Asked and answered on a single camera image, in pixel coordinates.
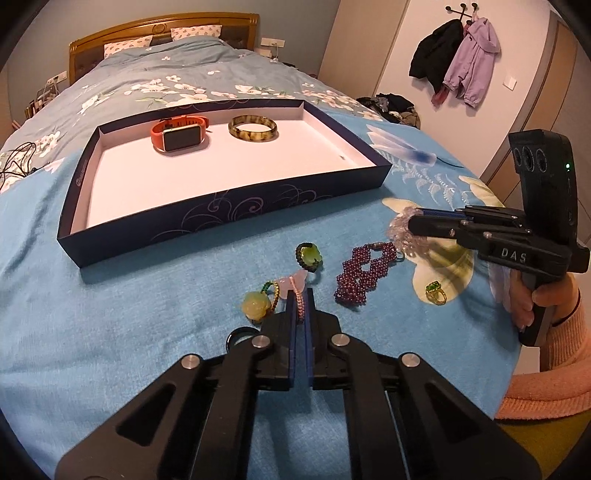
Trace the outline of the person's right hand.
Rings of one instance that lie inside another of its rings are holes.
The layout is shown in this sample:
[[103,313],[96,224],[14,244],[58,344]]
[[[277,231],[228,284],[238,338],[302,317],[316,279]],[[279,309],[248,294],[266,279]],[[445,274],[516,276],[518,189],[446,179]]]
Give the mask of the person's right hand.
[[533,324],[535,305],[545,308],[554,307],[554,324],[571,316],[579,303],[579,288],[576,278],[571,273],[567,273],[561,280],[542,285],[532,291],[523,282],[522,273],[512,270],[509,298],[513,322],[522,330]]

